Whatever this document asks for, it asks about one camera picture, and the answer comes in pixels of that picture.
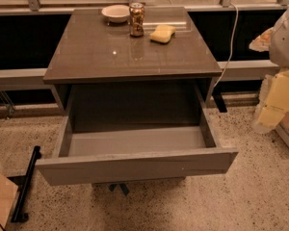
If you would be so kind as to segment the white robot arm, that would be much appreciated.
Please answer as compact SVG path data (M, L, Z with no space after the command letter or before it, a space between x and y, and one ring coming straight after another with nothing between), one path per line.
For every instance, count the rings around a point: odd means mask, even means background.
M266 75L251 127L260 134L274 130L289 112L289 7L276 24L250 43L250 49L269 52L279 73Z

